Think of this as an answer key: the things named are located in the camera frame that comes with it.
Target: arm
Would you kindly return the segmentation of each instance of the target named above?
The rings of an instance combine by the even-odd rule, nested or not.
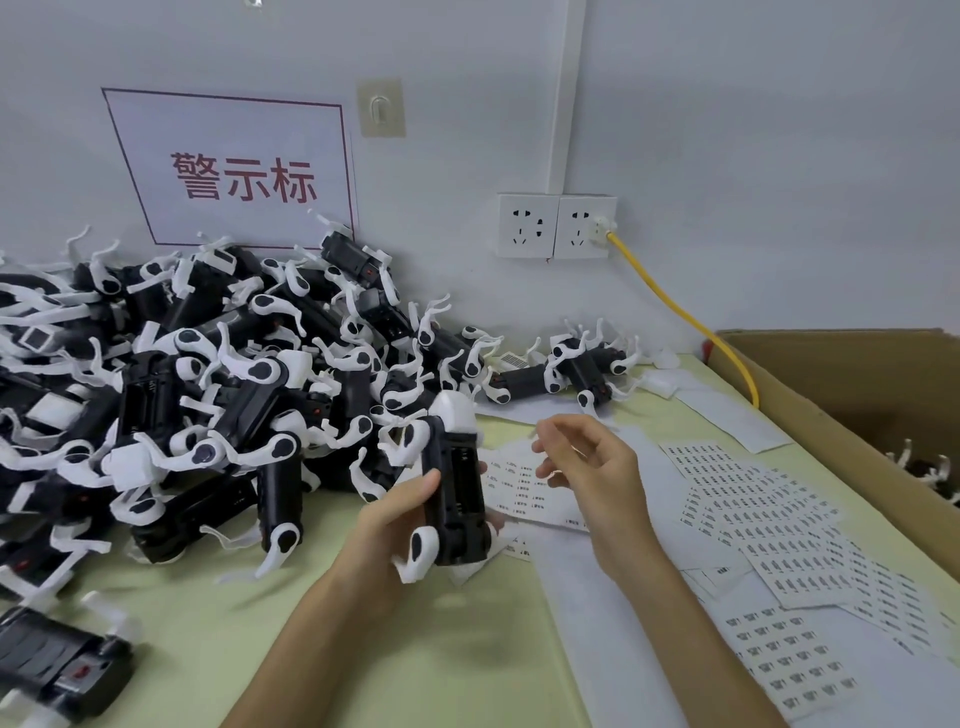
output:
[[[660,547],[636,453],[587,415],[544,420],[537,434],[537,476],[573,491],[597,562],[633,605],[690,728],[784,728]]]
[[[322,725],[340,678],[363,637],[399,601],[391,563],[423,525],[422,505],[440,484],[438,471],[398,483],[364,506],[333,566],[300,600],[221,728]]]

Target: light green table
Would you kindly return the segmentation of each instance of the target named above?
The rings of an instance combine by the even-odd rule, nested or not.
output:
[[[692,356],[684,366],[732,392]],[[655,441],[711,439],[751,457],[679,401],[637,394],[617,405],[616,418],[641,426]],[[491,448],[531,429],[492,419],[483,426]],[[842,506],[849,516],[843,527],[870,555],[925,584],[942,609],[960,615],[960,586],[799,446],[757,458],[786,468]],[[350,495],[306,498],[303,545],[260,583],[215,586],[216,575],[253,568],[263,554],[258,548],[226,553],[212,539],[169,567],[141,566],[119,553],[91,558],[73,593],[102,591],[143,619],[147,639],[130,685],[91,728],[216,726],[300,596],[333,561],[360,506]],[[58,616],[103,628],[79,610]],[[348,672],[328,725],[589,726],[536,573],[508,557],[495,559],[459,589],[440,570],[431,571]]]

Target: yellow cable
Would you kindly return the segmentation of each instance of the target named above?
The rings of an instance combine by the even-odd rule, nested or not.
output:
[[[643,279],[643,282],[650,286],[650,290],[657,294],[657,297],[663,301],[667,308],[673,311],[675,314],[680,316],[684,321],[690,324],[692,327],[696,328],[700,333],[706,336],[707,339],[713,342],[716,345],[717,349],[726,354],[730,361],[736,365],[736,368],[739,370],[740,374],[743,375],[744,380],[747,382],[747,387],[750,389],[750,399],[756,409],[760,408],[760,393],[756,390],[756,383],[754,378],[750,376],[750,372],[743,365],[743,362],[740,361],[740,357],[733,353],[733,350],[727,346],[726,342],[717,336],[709,328],[705,327],[690,314],[680,308],[678,305],[673,303],[673,299],[666,295],[666,292],[657,285],[657,282],[650,278],[650,274],[647,273],[643,266],[640,265],[640,262],[633,256],[633,254],[627,250],[627,246],[623,244],[623,241],[617,237],[617,234],[613,231],[607,232],[607,239],[610,240],[613,245],[627,258],[627,262],[630,263],[637,274]]]

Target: electrical outlet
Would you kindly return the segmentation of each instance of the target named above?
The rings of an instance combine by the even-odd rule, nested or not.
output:
[[[560,195],[501,194],[498,257],[553,256]]]
[[[564,195],[557,213],[556,258],[607,257],[610,244],[595,243],[596,220],[616,219],[616,198],[601,195]]]

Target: barcode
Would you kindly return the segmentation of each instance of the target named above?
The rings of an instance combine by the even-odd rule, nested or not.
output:
[[[522,356],[517,356],[513,352],[501,354],[500,365],[502,369],[508,372],[514,369],[525,369],[528,366],[526,359]]]

